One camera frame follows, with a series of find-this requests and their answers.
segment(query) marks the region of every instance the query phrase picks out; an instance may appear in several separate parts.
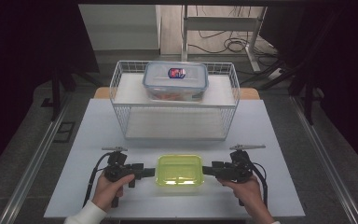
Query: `wire basket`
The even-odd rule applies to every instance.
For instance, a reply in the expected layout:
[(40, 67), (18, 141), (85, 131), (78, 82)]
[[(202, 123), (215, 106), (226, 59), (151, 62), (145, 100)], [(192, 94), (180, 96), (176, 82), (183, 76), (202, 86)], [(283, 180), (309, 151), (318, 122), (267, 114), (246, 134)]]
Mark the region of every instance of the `wire basket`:
[(156, 102), (143, 86), (147, 61), (119, 61), (110, 100), (127, 139), (225, 140), (240, 100), (232, 63), (203, 63), (209, 87), (198, 104)]

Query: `clear plastic container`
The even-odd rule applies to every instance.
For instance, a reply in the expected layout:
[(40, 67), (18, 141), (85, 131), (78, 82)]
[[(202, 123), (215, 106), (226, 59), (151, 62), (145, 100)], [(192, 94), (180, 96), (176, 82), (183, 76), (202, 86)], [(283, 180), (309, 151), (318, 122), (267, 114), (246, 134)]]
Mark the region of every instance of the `clear plastic container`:
[(208, 70), (202, 63), (151, 62), (143, 83), (151, 100), (197, 103), (208, 88)]
[(203, 183), (201, 157), (163, 155), (158, 158), (156, 183), (162, 187), (197, 187)]

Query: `human hand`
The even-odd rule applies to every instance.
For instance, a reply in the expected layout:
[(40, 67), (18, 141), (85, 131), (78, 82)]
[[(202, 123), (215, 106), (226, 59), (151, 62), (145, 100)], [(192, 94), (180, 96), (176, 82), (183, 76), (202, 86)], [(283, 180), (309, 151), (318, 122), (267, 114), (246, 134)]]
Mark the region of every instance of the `human hand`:
[(130, 183), (133, 178), (135, 178), (135, 175), (126, 175), (116, 182), (110, 182), (102, 172), (98, 178), (94, 197), (91, 201), (105, 212), (108, 212), (113, 199), (123, 196), (123, 185)]
[(261, 198), (260, 185), (257, 177), (252, 175), (245, 183), (235, 183), (230, 180), (217, 179), (223, 186), (227, 186), (234, 191), (235, 197), (240, 199), (248, 214), (258, 224), (270, 224), (274, 222), (269, 210), (264, 205)]

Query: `white sleeve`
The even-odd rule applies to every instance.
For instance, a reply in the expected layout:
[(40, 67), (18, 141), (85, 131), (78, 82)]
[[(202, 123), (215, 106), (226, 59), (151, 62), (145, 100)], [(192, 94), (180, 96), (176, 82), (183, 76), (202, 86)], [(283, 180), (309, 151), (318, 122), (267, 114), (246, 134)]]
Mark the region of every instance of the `white sleeve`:
[(64, 224), (98, 224), (105, 216), (104, 210), (88, 200), (82, 210), (76, 215), (68, 217)]

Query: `white table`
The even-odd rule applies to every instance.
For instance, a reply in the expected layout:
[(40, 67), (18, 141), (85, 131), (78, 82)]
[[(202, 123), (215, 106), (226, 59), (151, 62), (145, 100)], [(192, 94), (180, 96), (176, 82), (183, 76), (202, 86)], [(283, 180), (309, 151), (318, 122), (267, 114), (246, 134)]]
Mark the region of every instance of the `white table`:
[[(267, 171), (271, 214), (305, 216), (263, 101), (240, 101), (226, 141), (151, 141), (125, 140), (110, 101), (91, 99), (45, 217), (64, 218), (81, 209), (92, 168), (106, 153), (102, 147), (126, 147), (129, 149), (125, 153), (126, 163), (142, 162), (145, 168), (152, 168), (163, 154), (197, 154), (207, 166), (211, 166), (211, 161), (230, 161), (229, 148), (237, 144), (266, 145), (248, 153), (253, 162), (262, 164)], [(106, 164), (105, 159), (100, 167)], [(206, 175), (204, 183), (195, 189), (166, 189), (158, 187), (155, 181), (155, 177), (148, 177), (137, 180), (134, 189), (125, 187), (118, 208), (110, 210), (107, 216), (115, 219), (249, 217), (238, 205), (232, 190), (222, 187), (213, 176)]]

